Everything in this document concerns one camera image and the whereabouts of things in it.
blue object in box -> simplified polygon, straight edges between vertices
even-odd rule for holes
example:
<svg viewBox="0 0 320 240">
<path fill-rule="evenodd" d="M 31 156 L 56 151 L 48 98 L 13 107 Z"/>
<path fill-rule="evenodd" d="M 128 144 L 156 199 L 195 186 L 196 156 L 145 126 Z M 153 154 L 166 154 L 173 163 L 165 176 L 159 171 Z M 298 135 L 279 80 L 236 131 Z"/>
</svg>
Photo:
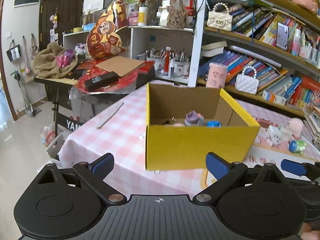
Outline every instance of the blue object in box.
<svg viewBox="0 0 320 240">
<path fill-rule="evenodd" d="M 218 121 L 210 121 L 210 122 L 207 122 L 207 126 L 210 126 L 210 127 L 221 127 L 221 123 L 218 122 Z"/>
<path fill-rule="evenodd" d="M 87 24 L 87 25 L 83 25 L 83 26 L 82 26 L 82 29 L 83 29 L 84 31 L 91 31 L 94 26 L 95 26 L 95 23 L 89 23 L 89 24 Z"/>
</svg>

human hand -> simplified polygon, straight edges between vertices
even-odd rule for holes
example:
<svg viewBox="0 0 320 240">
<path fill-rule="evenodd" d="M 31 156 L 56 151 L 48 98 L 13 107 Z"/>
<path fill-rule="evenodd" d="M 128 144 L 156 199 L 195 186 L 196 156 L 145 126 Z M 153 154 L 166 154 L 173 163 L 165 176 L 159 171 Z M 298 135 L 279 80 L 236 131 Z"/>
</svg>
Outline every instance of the human hand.
<svg viewBox="0 0 320 240">
<path fill-rule="evenodd" d="M 301 228 L 302 240 L 320 240 L 320 231 L 312 230 L 309 223 L 304 223 Z"/>
</svg>

yellow label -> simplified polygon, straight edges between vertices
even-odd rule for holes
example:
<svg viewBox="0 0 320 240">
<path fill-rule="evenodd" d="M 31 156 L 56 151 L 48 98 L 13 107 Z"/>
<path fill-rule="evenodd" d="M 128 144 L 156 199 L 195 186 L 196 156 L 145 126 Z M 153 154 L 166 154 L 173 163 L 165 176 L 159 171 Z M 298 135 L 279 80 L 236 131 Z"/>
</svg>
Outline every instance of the yellow label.
<svg viewBox="0 0 320 240">
<path fill-rule="evenodd" d="M 138 23 L 144 23 L 145 12 L 139 12 Z"/>
</svg>

tablecloth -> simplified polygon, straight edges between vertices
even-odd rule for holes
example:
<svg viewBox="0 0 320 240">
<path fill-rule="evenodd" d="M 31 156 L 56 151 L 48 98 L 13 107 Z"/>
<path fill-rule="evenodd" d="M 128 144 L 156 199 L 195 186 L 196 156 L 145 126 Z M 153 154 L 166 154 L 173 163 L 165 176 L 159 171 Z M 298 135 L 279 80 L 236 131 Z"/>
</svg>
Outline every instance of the tablecloth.
<svg viewBox="0 0 320 240">
<path fill-rule="evenodd" d="M 122 194 L 166 195 L 189 194 L 192 198 L 214 182 L 207 170 L 146 171 L 146 86 L 120 101 L 124 105 L 101 129 L 96 126 L 108 115 L 108 109 L 89 120 L 68 136 L 59 157 L 63 167 L 72 167 L 80 161 L 92 162 L 105 153 L 115 158 L 113 171 L 104 180 Z M 277 113 L 239 101 L 251 115 L 269 115 L 272 120 Z M 250 152 L 257 152 L 253 146 Z M 254 166 L 249 159 L 247 165 Z"/>
</svg>

brown fabric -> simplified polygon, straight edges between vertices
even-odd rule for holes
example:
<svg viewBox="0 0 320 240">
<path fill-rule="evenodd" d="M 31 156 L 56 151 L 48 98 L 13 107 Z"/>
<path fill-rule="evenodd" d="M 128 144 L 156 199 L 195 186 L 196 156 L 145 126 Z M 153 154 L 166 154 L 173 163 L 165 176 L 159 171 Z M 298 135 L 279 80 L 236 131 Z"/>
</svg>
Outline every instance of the brown fabric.
<svg viewBox="0 0 320 240">
<path fill-rule="evenodd" d="M 70 65 L 61 68 L 58 66 L 56 56 L 66 51 L 64 47 L 59 46 L 56 42 L 48 44 L 47 48 L 40 51 L 32 62 L 33 72 L 42 78 L 64 78 L 78 64 L 78 57 L 75 56 Z"/>
</svg>

